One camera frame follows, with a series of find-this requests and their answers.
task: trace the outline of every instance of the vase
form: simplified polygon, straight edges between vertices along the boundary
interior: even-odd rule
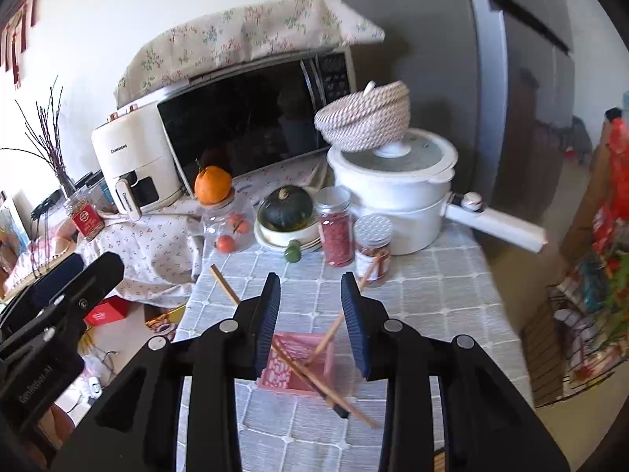
[[[61,184],[61,191],[64,193],[65,198],[69,198],[74,192],[76,192],[76,188],[74,187],[74,183],[70,179],[65,170],[59,170],[55,172],[55,177]]]

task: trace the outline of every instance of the red label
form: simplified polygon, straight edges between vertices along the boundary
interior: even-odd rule
[[[77,226],[77,229],[79,229],[79,232],[84,236],[89,235],[89,233],[102,222],[101,217],[98,216],[98,213],[90,203],[85,204],[85,206],[72,217],[72,221],[74,225]]]

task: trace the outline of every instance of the silver screw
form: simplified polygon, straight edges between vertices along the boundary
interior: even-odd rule
[[[472,349],[474,347],[474,339],[470,336],[458,336],[457,345],[463,349]]]
[[[238,321],[236,321],[236,320],[221,321],[221,324],[218,325],[218,329],[221,332],[224,332],[226,334],[230,334],[230,333],[235,332],[236,330],[238,330]]]
[[[153,337],[149,341],[149,349],[152,349],[153,351],[162,349],[164,346],[166,346],[166,339],[162,336]]]
[[[387,332],[399,332],[402,329],[402,322],[398,320],[386,320],[384,329]]]
[[[55,336],[56,330],[54,328],[46,328],[43,333],[43,342],[48,342]]]

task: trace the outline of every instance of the green vegetable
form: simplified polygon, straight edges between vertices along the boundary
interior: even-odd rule
[[[298,240],[291,240],[284,250],[286,262],[295,263],[301,259],[301,243]]]
[[[264,220],[282,232],[306,227],[312,214],[312,199],[299,186],[282,186],[262,203]]]

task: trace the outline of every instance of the microwave control panel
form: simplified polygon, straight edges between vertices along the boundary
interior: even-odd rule
[[[323,80],[323,91],[328,103],[350,93],[350,82],[347,77],[344,53],[320,56],[319,71]]]

